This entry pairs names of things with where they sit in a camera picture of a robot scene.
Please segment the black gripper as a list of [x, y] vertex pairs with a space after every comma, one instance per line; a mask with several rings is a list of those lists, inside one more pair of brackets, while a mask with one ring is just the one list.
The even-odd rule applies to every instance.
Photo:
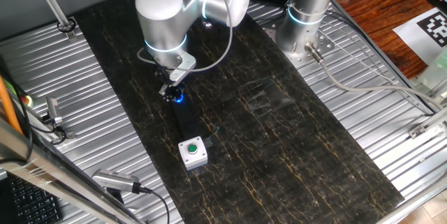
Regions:
[[165, 66], [156, 66], [156, 76], [162, 81], [163, 85], [159, 90], [159, 95], [163, 99], [172, 99], [173, 94], [175, 96], [182, 96], [184, 93], [184, 83], [181, 82], [177, 86], [174, 86], [174, 82], [170, 76], [174, 70]]

